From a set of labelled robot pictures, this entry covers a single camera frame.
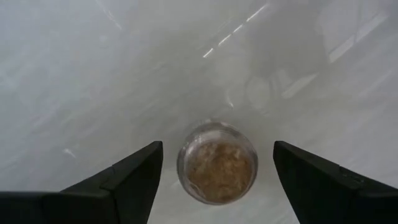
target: marble countertop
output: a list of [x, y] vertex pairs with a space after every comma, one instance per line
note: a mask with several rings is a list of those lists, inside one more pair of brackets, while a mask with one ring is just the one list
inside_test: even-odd
[[[0, 3], [0, 190], [61, 190], [155, 140], [150, 224], [298, 223], [272, 148], [287, 141], [398, 187], [398, 6], [391, 0]], [[237, 127], [259, 172], [209, 206], [180, 185], [200, 121]]]

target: gray marble veining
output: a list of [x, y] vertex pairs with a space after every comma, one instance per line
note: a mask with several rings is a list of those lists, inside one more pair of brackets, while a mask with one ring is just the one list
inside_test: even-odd
[[[61, 190], [154, 140], [149, 223], [297, 223], [272, 161], [287, 141], [398, 187], [398, 14], [391, 0], [0, 2], [0, 189]], [[208, 118], [257, 149], [241, 200], [180, 185]]]

